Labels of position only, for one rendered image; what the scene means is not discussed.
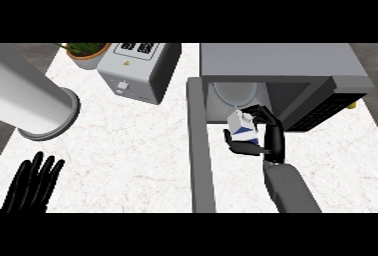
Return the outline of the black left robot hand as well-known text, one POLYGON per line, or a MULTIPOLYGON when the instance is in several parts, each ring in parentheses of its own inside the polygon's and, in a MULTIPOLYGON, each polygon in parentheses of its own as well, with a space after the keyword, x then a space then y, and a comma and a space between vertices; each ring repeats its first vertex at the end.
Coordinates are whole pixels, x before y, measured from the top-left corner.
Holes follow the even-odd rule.
POLYGON ((0 213, 44 213, 55 190, 63 160, 53 156, 43 159, 43 152, 37 152, 32 160, 24 160, 4 198, 0 213))

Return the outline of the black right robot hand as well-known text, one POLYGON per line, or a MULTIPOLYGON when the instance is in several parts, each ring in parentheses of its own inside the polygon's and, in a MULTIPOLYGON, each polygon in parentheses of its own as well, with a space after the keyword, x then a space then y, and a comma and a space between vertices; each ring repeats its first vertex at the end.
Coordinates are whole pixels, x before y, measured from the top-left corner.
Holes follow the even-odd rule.
POLYGON ((264 155, 264 160, 270 163, 282 164, 285 162, 285 136, 283 128, 279 119, 273 116, 266 106, 254 105, 241 110, 254 117, 255 131, 257 125, 266 125, 264 146, 245 141, 233 141, 229 128, 223 130, 224 141, 229 145, 229 150, 235 154, 260 156, 264 155))

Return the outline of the white and blue milk carton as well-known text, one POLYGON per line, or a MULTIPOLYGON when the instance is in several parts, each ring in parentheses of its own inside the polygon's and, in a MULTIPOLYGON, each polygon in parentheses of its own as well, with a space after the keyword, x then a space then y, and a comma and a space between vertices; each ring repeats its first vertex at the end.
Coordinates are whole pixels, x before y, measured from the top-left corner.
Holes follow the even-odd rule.
POLYGON ((254 117, 235 110, 227 117, 229 132, 233 141, 245 141, 258 144, 254 117))

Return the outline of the white microwave plate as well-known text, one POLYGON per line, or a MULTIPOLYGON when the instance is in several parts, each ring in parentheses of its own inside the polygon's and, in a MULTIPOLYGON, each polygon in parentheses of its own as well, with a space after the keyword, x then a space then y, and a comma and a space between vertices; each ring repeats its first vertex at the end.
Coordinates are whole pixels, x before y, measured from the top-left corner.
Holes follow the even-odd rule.
POLYGON ((255 83, 214 82, 213 87, 221 101, 233 107, 242 107, 254 100, 255 83))

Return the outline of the grey microwave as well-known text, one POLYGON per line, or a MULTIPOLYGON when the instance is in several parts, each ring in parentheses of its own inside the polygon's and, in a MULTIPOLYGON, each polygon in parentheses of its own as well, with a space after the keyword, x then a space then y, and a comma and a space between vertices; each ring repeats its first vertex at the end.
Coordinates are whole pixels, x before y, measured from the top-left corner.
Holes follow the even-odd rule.
POLYGON ((216 84, 258 87, 251 104, 266 106, 288 132, 307 132, 374 89, 345 43, 202 43, 199 77, 205 116, 223 124, 235 106, 221 100, 216 84))

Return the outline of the white paper towel roll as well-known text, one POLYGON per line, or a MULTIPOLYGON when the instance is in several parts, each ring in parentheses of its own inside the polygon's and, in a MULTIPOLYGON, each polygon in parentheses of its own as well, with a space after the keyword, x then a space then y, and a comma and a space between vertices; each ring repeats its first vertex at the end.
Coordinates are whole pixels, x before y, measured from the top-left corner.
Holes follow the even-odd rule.
POLYGON ((80 98, 59 87, 9 44, 0 43, 0 121, 34 141, 56 138, 80 113, 80 98))

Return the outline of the grey toaster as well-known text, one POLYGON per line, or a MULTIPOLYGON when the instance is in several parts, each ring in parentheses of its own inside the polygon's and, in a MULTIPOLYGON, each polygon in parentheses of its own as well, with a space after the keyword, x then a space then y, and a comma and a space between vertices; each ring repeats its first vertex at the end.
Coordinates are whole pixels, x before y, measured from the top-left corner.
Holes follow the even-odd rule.
POLYGON ((112 43, 97 72, 114 94, 158 105, 180 54, 180 43, 112 43))

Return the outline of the potted green plant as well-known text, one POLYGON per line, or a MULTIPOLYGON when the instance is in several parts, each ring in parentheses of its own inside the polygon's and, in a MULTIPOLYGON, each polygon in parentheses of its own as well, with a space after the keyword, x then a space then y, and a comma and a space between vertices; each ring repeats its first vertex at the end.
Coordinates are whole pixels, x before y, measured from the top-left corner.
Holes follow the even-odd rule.
POLYGON ((109 43, 56 43, 66 51, 66 55, 75 65, 84 70, 94 70, 106 53, 109 43))

